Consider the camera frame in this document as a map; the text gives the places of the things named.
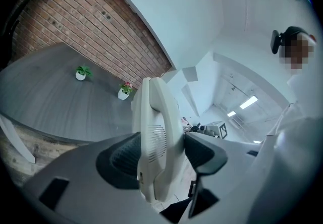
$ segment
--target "fluorescent light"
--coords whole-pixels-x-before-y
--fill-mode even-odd
[[[245,109],[246,107],[248,107],[248,106],[250,106],[250,105],[254,104],[257,100],[258,100],[258,98],[257,98],[257,97],[252,96],[250,99],[248,99],[246,102],[244,102],[240,107],[241,107],[242,109]]]
[[[236,114],[236,112],[232,111],[230,113],[228,113],[228,117],[234,116]]]

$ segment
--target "brick wall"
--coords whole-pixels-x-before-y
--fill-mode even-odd
[[[160,76],[171,67],[124,0],[32,0],[14,34],[13,60],[58,42],[135,87],[143,78]]]

